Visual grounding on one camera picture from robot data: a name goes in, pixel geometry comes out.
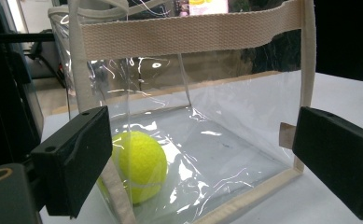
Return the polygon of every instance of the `clear plastic bag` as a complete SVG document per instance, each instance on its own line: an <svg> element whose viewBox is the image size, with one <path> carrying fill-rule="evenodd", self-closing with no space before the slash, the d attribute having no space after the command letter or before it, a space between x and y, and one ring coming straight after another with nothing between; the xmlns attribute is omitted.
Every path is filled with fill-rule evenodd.
<svg viewBox="0 0 363 224"><path fill-rule="evenodd" d="M73 71L71 69L71 56L68 31L68 6L53 7L49 9L49 18L55 37L56 46L60 52L65 87L67 89L67 109L70 119L78 114L77 95L74 85Z"/></svg>
<svg viewBox="0 0 363 224"><path fill-rule="evenodd" d="M74 80L79 110L107 105L114 136L135 131L146 133L161 145L166 156L166 179L161 183L160 191L140 203L132 204L132 191L127 187L132 182L131 177L124 176L119 164L115 164L117 171L113 170L113 174L111 168L105 170L106 175L101 176L98 185L110 214L120 221L125 214L114 204L116 200L121 201L113 195L114 186L105 181L111 175L119 177L125 186L126 204L133 211L133 218L129 220L137 223L210 223L237 218L238 212L301 173L301 162L294 158L291 150L279 147L278 139L280 123L295 125L300 106L310 103L314 60L306 64L309 61L306 57L314 58L314 52L309 50L314 49L315 42L314 39L307 43L301 41L306 28L301 24L290 25L292 29L285 26L277 33L265 34L269 40L257 38L259 43L247 40L243 49L234 47L236 44L233 47L219 44L211 50L203 42L196 50L189 48L189 43L202 41L202 34L205 34L193 23L195 18L232 20L231 15L239 14L254 18L264 15L257 18L263 20L280 11L278 13L284 15L295 13L292 16L301 23L305 20L297 15L302 9L301 2L229 1L226 11L219 12L228 14L219 19L215 17L217 14L213 17L189 16L190 11L186 9L190 9L192 3L186 1L124 5L117 2L115 7L108 9L118 13L112 21L110 17L86 20L78 5L70 6L70 17L74 15L70 26L76 29L70 36L73 40L81 39L71 46L72 68L78 70ZM169 33L175 36L174 27L163 29L166 22L181 24L179 35L196 33L196 39L180 38L175 42L175 38L169 38L167 42L155 42L152 36L160 38ZM127 37L115 38L112 35L116 32L129 36L147 35L147 41L143 37L136 42ZM221 39L226 35L222 32L215 33L217 42L232 42ZM217 46L215 37L207 39L214 40L213 46ZM123 51L124 43L127 43L126 51ZM117 147L122 150L115 141L114 148Z"/></svg>

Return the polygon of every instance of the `table surface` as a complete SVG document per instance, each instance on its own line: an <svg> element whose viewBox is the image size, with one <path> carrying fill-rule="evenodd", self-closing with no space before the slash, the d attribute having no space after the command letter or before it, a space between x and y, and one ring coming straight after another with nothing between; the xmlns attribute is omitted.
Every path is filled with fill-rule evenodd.
<svg viewBox="0 0 363 224"><path fill-rule="evenodd" d="M363 128L363 82L317 73L311 107L331 112ZM67 113L47 117L43 140L67 121ZM45 207L40 211L40 215L44 224L109 224L115 221L108 215L108 210L96 187L93 187L78 218L51 217ZM279 189L232 223L247 222L363 223L308 168L302 176Z"/></svg>

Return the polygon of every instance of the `yellow tennis ball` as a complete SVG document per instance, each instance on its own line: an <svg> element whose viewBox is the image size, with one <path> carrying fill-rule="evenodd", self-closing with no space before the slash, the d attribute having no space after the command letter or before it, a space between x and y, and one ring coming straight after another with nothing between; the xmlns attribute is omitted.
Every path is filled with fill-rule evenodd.
<svg viewBox="0 0 363 224"><path fill-rule="evenodd" d="M119 133L112 138L112 159L133 204L156 195L167 175L161 145L146 133Z"/></svg>

